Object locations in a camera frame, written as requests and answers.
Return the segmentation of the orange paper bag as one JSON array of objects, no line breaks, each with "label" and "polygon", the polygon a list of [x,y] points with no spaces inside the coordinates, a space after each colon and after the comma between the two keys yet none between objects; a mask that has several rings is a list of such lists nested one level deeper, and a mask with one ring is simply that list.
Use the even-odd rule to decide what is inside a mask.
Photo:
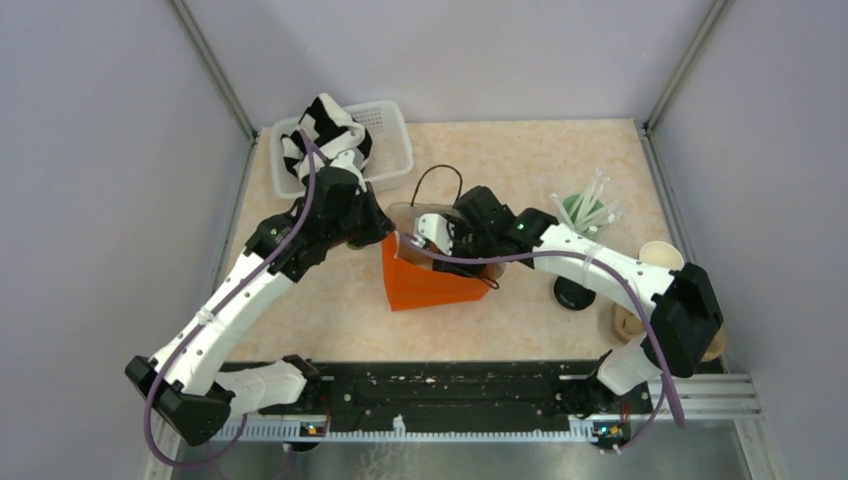
[{"label": "orange paper bag", "polygon": [[389,207],[389,217],[395,222],[397,232],[383,240],[380,248],[385,295],[393,312],[478,301],[500,288],[498,280],[506,270],[504,263],[472,266],[437,261],[402,241],[403,233],[414,231],[418,216],[451,211],[450,205],[417,200],[426,176],[439,168],[456,175],[458,184],[454,198],[458,199],[464,189],[462,174],[452,165],[437,164],[419,176],[408,200]]}]

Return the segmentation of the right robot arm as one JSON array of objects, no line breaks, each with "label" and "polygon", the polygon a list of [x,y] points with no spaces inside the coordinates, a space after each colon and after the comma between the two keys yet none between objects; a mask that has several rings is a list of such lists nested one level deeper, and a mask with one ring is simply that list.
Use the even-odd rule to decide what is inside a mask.
[{"label": "right robot arm", "polygon": [[664,374],[692,377],[724,318],[707,271],[646,263],[607,248],[536,208],[514,214],[485,186],[454,204],[446,232],[455,258],[521,262],[601,294],[646,321],[613,349],[586,385],[589,404],[612,412],[635,386]]}]

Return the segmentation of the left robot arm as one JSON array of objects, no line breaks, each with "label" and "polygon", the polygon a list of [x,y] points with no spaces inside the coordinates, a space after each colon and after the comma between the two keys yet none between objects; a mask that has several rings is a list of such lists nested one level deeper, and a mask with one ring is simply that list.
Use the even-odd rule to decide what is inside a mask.
[{"label": "left robot arm", "polygon": [[341,167],[323,167],[308,181],[295,213],[263,220],[232,270],[194,318],[150,357],[136,356],[125,374],[190,446],[211,440],[231,419],[288,405],[308,413],[319,404],[318,370],[297,355],[251,368],[223,366],[263,312],[334,247],[365,247],[395,229],[373,186]]}]

